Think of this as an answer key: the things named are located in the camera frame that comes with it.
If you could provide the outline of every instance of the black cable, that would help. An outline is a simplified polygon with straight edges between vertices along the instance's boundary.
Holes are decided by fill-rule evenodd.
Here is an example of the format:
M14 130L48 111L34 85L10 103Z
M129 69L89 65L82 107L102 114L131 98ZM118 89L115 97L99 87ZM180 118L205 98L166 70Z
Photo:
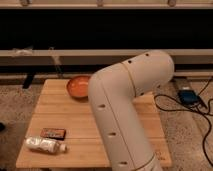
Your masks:
M211 83L211 81L213 80L213 77L211 77L209 79L209 81L207 82L207 84L201 89L201 91L198 93L198 96L200 94L202 94L206 88L209 86L209 84ZM199 106L200 106L200 103L198 104L195 104L193 106L186 106L186 105L183 105L181 102L179 102L178 100L176 100L175 98L169 96L169 95L166 95L166 94L158 94L156 95L154 98L155 100L157 101L157 98L159 97L166 97L172 101L174 101L175 103L179 104L180 106L184 107L185 109L164 109L162 108L161 106L159 106L157 103L156 103L156 106L158 109L162 110L162 111L165 111L165 112L177 112L177 111L187 111L187 112L192 112L192 113L196 113L200 116L202 116L203 118L206 119L206 121L208 122L208 130L207 132L205 133L204 137L203 137L203 140L202 140L202 149L203 149L203 153L206 157L206 159L208 160L209 164L213 167L213 162L210 160L208 154L207 154L207 151L206 151L206 140L209 136L209 134L211 133L212 131L212 123L211 121L209 120L208 116L213 116L213 114L211 114L211 102L213 101L213 98L209 99L208 100L208 105L207 105L207 112L203 112L199 109Z
M200 92L197 94L198 96L201 95L203 93L203 91L209 86L209 84L211 83L213 77L211 77L209 79L209 81L207 82L207 84L200 90Z
M202 148L203 148L203 152L204 152L204 155L205 155L206 159L208 160L209 164L213 167L213 162L210 160L210 158L209 158L209 156L207 154L207 151L206 151L206 146L205 146L206 140L207 140L210 132L212 131L212 123L211 123L211 121L209 120L209 118L205 114L203 114L203 117L208 122L208 131L206 132L206 134L203 137Z

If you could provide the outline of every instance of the tube cap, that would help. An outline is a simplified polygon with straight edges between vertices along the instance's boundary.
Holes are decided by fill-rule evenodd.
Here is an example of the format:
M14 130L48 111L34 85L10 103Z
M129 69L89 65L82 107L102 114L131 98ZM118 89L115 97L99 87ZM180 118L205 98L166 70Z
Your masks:
M67 151L66 144L61 144L60 147L59 147L59 150L60 150L60 152L64 152L65 153Z

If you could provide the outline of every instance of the electronic device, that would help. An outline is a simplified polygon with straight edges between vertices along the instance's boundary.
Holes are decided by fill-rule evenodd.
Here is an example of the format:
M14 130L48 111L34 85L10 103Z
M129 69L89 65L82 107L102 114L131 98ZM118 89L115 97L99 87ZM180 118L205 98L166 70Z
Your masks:
M167 83L173 72L171 57L155 50L91 77L89 102L114 171L162 171L132 100Z

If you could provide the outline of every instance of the metal bracket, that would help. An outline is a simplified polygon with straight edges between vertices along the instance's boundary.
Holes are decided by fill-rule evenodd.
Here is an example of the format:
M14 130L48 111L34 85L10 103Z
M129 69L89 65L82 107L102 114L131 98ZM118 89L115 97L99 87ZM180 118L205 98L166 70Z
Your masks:
M176 3L177 3L177 0L168 0L168 5L170 7L175 7Z
M22 6L28 6L31 3L31 0L19 0Z
M97 6L98 7L103 7L104 6L103 0L97 0Z

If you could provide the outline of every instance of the small box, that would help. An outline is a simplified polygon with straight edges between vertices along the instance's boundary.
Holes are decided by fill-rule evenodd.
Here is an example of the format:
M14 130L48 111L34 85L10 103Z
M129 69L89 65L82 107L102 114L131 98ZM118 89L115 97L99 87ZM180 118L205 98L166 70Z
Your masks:
M43 128L41 131L41 137L43 138L52 138L56 140L64 140L66 134L65 129L57 128Z

